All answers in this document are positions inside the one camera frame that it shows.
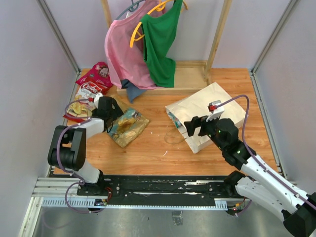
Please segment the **beige paper bag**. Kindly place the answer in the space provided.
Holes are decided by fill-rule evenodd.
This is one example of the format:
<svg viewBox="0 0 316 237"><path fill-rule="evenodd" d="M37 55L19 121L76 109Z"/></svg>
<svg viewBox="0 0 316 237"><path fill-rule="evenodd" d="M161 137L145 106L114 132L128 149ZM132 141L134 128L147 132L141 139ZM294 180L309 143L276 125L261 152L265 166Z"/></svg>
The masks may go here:
<svg viewBox="0 0 316 237"><path fill-rule="evenodd" d="M213 142L207 136L198 136L199 128L195 130L193 136L189 137L184 122L191 121L195 116L208 116L210 114L208 109L209 103L217 100L223 103L231 98L232 97L218 83L214 82L191 96L165 107L166 113L173 113L181 122L182 126L178 128L178 131L194 154L197 154L202 149L213 144Z"/></svg>

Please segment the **green Fox's candy bag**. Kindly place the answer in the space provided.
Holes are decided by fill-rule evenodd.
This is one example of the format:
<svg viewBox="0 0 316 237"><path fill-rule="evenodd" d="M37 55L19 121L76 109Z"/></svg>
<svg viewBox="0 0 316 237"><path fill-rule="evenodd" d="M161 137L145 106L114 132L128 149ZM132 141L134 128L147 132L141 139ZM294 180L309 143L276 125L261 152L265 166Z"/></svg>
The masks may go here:
<svg viewBox="0 0 316 237"><path fill-rule="evenodd" d="M182 126L181 122L179 121L179 119L171 112L168 112L167 115L169 116L169 118L172 120L172 122L174 123L176 128L180 128Z"/></svg>

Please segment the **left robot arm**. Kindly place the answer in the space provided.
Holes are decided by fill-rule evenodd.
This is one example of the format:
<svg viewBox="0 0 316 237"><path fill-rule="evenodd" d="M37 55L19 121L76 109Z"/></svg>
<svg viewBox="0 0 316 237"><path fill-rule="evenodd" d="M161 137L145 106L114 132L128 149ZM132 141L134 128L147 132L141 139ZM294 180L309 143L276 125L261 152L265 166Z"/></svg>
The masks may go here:
<svg viewBox="0 0 316 237"><path fill-rule="evenodd" d="M92 116L71 126L55 128L47 161L67 173L79 178L88 194L102 195L106 190L103 172L86 159L86 142L94 135L110 132L114 122L123 115L116 99L100 96L90 99L96 108Z"/></svg>

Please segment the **red Chulpi snack bag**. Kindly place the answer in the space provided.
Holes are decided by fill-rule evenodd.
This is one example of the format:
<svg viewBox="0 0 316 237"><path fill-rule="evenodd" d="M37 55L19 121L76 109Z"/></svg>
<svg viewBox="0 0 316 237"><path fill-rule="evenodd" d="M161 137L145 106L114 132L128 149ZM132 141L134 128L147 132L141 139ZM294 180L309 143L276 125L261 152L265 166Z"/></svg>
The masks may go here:
<svg viewBox="0 0 316 237"><path fill-rule="evenodd" d="M92 111L96 109L92 100L98 94L105 95L109 89L108 86L87 79L79 85L74 101L66 107L64 118L75 122L87 120L92 116Z"/></svg>

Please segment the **teal chips snack bag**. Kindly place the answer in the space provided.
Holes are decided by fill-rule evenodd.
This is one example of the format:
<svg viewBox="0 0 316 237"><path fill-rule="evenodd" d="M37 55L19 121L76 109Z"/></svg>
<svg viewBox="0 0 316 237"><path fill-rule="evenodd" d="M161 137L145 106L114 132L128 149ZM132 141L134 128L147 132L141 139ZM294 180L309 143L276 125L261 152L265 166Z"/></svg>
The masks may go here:
<svg viewBox="0 0 316 237"><path fill-rule="evenodd" d="M125 148L144 131L150 120L123 102L117 95L114 95L113 98L123 111L123 115L113 122L113 127L107 134L121 148Z"/></svg>

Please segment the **pink REAL snack bag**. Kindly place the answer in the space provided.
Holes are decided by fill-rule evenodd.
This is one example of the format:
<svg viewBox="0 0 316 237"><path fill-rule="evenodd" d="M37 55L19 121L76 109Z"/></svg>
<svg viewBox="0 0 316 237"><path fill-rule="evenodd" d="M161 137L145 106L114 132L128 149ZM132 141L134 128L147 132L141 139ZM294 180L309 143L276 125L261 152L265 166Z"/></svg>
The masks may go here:
<svg viewBox="0 0 316 237"><path fill-rule="evenodd" d="M98 62L86 74L81 76L76 84L82 85L84 83L92 86L89 89L93 94L101 92L103 95L113 86L110 80L110 73L108 65L105 62Z"/></svg>

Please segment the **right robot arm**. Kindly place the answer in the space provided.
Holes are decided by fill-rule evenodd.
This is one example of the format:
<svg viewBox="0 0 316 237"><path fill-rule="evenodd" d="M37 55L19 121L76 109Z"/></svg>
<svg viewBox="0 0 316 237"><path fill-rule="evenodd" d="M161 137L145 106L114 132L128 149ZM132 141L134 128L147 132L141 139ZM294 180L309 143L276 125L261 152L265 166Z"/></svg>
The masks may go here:
<svg viewBox="0 0 316 237"><path fill-rule="evenodd" d="M223 186L228 197L239 194L251 199L279 218L295 237L309 237L315 231L316 195L290 183L248 149L231 119L193 117L184 126L189 136L199 128L199 136L208 136L225 161L237 168Z"/></svg>

